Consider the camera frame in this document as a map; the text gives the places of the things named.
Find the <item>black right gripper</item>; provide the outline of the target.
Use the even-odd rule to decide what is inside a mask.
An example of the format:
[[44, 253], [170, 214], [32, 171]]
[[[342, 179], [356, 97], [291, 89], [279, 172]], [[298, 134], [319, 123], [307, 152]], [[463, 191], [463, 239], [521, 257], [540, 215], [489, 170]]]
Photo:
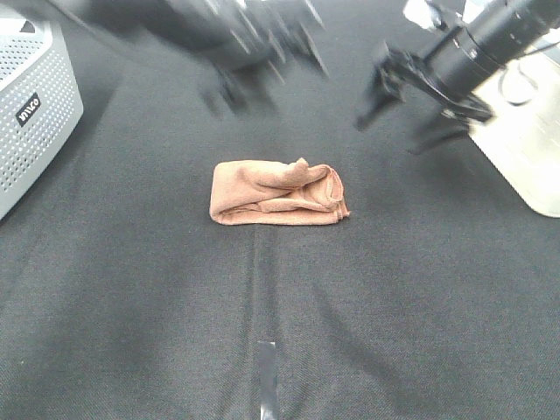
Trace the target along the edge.
[[356, 103], [353, 125], [367, 130], [380, 113], [403, 101], [402, 86], [409, 84], [444, 107], [412, 132], [407, 152], [419, 156], [467, 137], [468, 119], [485, 123], [494, 117], [490, 105], [473, 92], [493, 73], [493, 60], [465, 26], [455, 26], [424, 52], [408, 52], [383, 42]]

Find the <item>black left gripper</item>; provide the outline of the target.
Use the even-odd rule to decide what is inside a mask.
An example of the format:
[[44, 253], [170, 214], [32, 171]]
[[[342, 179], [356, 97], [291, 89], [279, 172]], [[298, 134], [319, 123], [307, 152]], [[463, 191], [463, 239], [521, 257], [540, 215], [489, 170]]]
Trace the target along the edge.
[[227, 30], [227, 39], [204, 53], [215, 79], [199, 89], [210, 114], [221, 118], [223, 106], [235, 115], [271, 114], [277, 110], [269, 85], [284, 84], [298, 63], [329, 77], [312, 37], [324, 22], [310, 1], [231, 1], [215, 16]]

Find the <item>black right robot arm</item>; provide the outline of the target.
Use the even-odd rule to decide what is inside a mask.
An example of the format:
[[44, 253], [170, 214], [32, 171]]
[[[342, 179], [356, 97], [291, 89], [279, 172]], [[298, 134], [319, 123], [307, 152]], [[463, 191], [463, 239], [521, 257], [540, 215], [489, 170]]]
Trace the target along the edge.
[[403, 86], [425, 92], [440, 110], [420, 128], [414, 154], [467, 137], [474, 122], [493, 119], [494, 111], [475, 89], [559, 26], [557, 1], [491, 1], [469, 23], [433, 1], [427, 6], [442, 38], [419, 52], [383, 43], [354, 119], [357, 130], [366, 130], [403, 101]]

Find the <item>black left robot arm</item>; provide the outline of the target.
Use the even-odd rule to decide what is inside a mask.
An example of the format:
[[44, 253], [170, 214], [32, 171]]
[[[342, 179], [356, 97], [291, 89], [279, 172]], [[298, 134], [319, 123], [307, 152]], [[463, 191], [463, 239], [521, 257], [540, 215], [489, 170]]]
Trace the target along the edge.
[[312, 38], [324, 23], [310, 1], [51, 1], [56, 11], [102, 40], [147, 32], [210, 67], [200, 97], [215, 116], [273, 109], [267, 85], [297, 62], [325, 78]]

